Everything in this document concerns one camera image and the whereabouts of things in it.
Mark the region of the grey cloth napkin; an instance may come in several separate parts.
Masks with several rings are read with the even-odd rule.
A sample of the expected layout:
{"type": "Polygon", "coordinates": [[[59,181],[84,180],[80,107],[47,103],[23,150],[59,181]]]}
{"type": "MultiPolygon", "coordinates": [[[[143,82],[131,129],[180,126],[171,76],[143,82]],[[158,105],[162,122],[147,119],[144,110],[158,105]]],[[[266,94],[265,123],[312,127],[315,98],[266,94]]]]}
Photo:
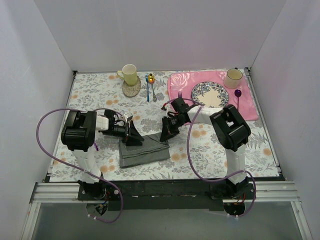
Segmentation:
{"type": "Polygon", "coordinates": [[[161,133],[143,136],[144,141],[139,146],[127,146],[119,143],[119,166],[122,169],[149,164],[169,159],[170,145],[168,141],[160,142],[161,133]]]}

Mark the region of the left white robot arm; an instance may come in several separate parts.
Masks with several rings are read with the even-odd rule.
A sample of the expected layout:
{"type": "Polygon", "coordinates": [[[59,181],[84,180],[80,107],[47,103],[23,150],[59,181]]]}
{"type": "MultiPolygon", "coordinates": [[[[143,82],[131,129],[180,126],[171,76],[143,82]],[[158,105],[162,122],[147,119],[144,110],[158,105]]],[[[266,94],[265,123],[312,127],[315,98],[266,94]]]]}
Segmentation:
{"type": "Polygon", "coordinates": [[[61,142],[72,152],[80,168],[100,176],[95,160],[96,133],[118,137],[125,146],[141,146],[144,138],[132,118],[131,113],[121,115],[111,109],[105,109],[102,115],[96,111],[70,110],[62,128],[61,142]]]}

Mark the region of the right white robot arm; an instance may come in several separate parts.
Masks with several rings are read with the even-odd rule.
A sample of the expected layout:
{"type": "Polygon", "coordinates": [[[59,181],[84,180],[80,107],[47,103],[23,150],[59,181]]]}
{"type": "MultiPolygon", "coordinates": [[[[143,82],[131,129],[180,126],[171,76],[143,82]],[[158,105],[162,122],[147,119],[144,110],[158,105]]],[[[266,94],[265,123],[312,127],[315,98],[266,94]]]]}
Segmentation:
{"type": "Polygon", "coordinates": [[[167,141],[180,133],[179,128],[187,123],[213,126],[219,143],[224,147],[227,160],[226,177],[201,180],[210,184],[213,199],[242,196],[249,184],[246,173],[245,149],[251,135],[251,129],[237,108],[229,104],[223,108],[204,107],[199,102],[188,105],[186,99],[178,97],[168,101],[173,112],[167,112],[162,118],[160,141],[167,141]]]}

